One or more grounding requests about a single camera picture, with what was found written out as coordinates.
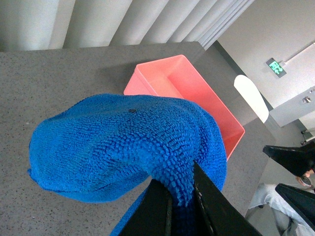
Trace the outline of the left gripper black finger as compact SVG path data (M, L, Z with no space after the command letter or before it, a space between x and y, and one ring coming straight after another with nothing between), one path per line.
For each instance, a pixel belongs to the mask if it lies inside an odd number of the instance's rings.
M306 223L315 222L314 194L282 183L275 190Z
M263 148L269 158L283 166L290 173L301 177L305 172L315 169L315 143L302 147L279 147L266 145Z

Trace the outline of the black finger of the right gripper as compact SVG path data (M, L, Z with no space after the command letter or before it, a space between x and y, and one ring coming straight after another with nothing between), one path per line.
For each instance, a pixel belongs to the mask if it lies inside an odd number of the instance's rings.
M170 236L172 196L157 180L151 180L135 213L128 220L121 236Z
M259 236L194 162L194 203L199 236Z

